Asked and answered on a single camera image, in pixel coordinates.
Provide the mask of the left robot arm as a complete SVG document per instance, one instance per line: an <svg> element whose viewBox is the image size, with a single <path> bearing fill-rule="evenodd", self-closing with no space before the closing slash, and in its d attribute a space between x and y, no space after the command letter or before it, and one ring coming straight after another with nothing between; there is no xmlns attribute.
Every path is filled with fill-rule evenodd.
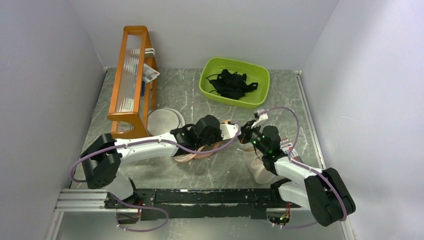
<svg viewBox="0 0 424 240"><path fill-rule="evenodd" d="M110 133L99 136L80 156L84 182L92 190L104 189L118 197L126 208L134 207L139 200L135 185L118 172L121 164L130 164L157 157L177 157L203 154L201 147L224 142L211 149L215 153L225 149L240 135L237 122L220 123L206 115L195 124L187 124L169 132L143 138L114 138Z"/></svg>

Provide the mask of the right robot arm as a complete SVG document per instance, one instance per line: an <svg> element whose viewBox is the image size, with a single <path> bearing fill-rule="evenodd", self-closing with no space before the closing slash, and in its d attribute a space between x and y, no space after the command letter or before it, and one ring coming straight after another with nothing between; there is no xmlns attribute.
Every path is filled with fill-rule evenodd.
<svg viewBox="0 0 424 240"><path fill-rule="evenodd" d="M339 172L329 167L319 169L305 165L281 149L279 131L275 126L255 126L254 121L241 127L238 139L251 143L262 153L265 169L283 179L271 185L270 202L282 207L290 202L310 210L315 221L327 227L356 211L356 204Z"/></svg>

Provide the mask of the beige mesh laundry bag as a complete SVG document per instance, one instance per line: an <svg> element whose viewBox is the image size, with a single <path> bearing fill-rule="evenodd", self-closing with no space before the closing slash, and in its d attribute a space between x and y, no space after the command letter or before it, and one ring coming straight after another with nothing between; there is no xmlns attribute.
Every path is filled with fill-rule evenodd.
<svg viewBox="0 0 424 240"><path fill-rule="evenodd" d="M240 147L240 150L243 153L244 162L257 184L267 184L276 177L275 174L265 168L262 161L263 154L255 149L251 143Z"/></svg>

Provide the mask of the black bra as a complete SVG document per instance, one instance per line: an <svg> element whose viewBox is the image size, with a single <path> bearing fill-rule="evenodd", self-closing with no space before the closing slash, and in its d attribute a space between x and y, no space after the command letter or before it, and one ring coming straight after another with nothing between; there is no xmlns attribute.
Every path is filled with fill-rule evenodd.
<svg viewBox="0 0 424 240"><path fill-rule="evenodd" d="M244 97L246 93L256 91L258 89L258 82L251 82L247 84L247 74L239 74L238 72L229 72L226 68L221 73L212 74L206 77L207 81L213 86L218 96L239 100Z"/></svg>

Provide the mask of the colour marker pack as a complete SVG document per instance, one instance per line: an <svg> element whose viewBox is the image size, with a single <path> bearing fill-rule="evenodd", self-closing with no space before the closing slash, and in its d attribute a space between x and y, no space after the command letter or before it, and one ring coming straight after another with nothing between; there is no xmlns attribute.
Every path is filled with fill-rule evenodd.
<svg viewBox="0 0 424 240"><path fill-rule="evenodd" d="M295 161L298 161L298 162L302 161L300 155L293 148L293 144L289 139L287 139L287 138L282 139L281 142L280 142L280 148L283 150L283 152L285 154L288 154L291 151L290 157L291 157L292 160L295 160Z"/></svg>

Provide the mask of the green plastic basin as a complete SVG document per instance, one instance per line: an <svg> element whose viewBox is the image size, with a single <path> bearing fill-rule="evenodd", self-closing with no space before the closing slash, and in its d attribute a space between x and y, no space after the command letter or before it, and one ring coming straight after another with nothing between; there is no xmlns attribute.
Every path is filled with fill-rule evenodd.
<svg viewBox="0 0 424 240"><path fill-rule="evenodd" d="M270 73L259 65L224 57L211 58L201 73L199 89L212 101L245 109L263 104Z"/></svg>

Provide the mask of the white packaged card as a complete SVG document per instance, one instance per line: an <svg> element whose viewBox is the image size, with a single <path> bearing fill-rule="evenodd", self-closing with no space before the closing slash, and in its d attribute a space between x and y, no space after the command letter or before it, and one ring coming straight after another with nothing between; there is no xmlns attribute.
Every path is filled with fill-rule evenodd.
<svg viewBox="0 0 424 240"><path fill-rule="evenodd" d="M155 80L158 76L160 75L160 73L155 70L154 68L150 67L147 64L143 64L143 72L142 72L142 80L145 83L150 83L153 80Z"/></svg>

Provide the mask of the orange wooden rack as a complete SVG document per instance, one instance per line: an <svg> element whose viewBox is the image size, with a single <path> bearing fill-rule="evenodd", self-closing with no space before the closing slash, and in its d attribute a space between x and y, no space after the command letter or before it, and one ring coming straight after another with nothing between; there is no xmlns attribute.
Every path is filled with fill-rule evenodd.
<svg viewBox="0 0 424 240"><path fill-rule="evenodd" d="M143 66L158 67L155 56L145 58L145 48L153 48L147 27L125 26L107 115L117 139L149 136L148 115L157 107L158 81L144 82Z"/></svg>

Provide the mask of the white grey small case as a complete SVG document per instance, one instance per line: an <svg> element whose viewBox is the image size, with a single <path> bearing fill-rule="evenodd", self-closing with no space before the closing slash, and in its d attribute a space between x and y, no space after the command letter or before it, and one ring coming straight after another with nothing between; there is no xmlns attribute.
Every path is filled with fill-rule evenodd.
<svg viewBox="0 0 424 240"><path fill-rule="evenodd" d="M144 57L145 58L153 58L155 56L155 49L152 47L148 47L144 49Z"/></svg>

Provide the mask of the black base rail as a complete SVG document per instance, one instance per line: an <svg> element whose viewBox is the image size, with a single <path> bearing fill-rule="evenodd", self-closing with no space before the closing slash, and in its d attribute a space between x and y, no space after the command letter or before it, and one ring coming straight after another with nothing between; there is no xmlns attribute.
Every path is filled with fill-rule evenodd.
<svg viewBox="0 0 424 240"><path fill-rule="evenodd" d="M135 194L119 203L108 193L104 207L127 213L132 205L151 207L140 211L140 221L194 218L249 217L266 220L272 209L289 206L270 188L222 189L148 189L139 188Z"/></svg>

